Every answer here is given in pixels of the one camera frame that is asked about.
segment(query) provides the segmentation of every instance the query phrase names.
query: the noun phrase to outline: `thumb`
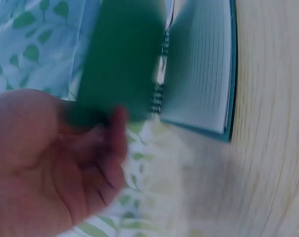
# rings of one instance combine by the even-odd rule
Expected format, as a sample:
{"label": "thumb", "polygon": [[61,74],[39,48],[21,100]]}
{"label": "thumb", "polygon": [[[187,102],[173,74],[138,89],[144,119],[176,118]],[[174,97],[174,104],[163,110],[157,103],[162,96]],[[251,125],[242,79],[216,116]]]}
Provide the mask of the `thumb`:
{"label": "thumb", "polygon": [[[72,102],[38,90],[13,90],[0,94],[0,157],[25,158],[41,153],[59,133],[77,134],[67,123]],[[21,163],[18,159],[10,162]]]}

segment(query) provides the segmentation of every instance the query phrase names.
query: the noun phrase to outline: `fabric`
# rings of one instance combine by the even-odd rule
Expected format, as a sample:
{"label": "fabric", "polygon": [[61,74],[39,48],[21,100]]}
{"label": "fabric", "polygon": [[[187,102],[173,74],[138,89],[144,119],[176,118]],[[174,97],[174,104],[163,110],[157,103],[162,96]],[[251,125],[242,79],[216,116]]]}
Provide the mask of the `fabric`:
{"label": "fabric", "polygon": [[[99,7],[97,0],[0,0],[0,92],[33,88],[75,100]],[[166,153],[177,143],[158,120],[130,125],[127,133],[126,188],[102,214],[61,237],[165,237],[178,230],[172,203],[179,200],[172,199],[181,194],[168,160],[175,154]]]}

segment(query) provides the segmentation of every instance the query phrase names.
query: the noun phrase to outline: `teal notebook cover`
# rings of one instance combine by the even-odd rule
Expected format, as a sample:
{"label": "teal notebook cover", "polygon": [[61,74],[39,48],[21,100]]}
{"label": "teal notebook cover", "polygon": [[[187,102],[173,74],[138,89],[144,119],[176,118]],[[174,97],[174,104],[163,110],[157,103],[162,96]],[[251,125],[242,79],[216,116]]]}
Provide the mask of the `teal notebook cover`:
{"label": "teal notebook cover", "polygon": [[[104,0],[71,114],[73,123],[106,123],[121,104],[132,122],[156,112],[162,121],[229,141],[237,31],[234,0],[224,8],[221,2],[188,0],[166,31],[163,1]],[[167,62],[164,85],[156,82],[161,58]]]}

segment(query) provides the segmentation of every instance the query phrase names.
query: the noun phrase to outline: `table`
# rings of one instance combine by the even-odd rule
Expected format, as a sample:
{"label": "table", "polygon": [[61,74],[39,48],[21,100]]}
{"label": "table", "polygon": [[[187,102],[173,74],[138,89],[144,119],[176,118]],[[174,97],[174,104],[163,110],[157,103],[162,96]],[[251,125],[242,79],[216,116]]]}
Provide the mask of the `table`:
{"label": "table", "polygon": [[169,128],[174,204],[192,236],[299,237],[299,0],[236,5],[232,142]]}

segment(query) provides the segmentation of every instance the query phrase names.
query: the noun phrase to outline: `hand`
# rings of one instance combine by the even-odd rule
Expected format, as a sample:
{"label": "hand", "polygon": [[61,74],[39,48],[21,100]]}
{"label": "hand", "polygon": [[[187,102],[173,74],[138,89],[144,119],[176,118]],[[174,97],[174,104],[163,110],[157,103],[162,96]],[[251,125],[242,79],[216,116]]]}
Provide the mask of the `hand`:
{"label": "hand", "polygon": [[0,237],[55,236],[123,188],[125,110],[80,135],[66,123],[69,106],[36,90],[0,94]]}

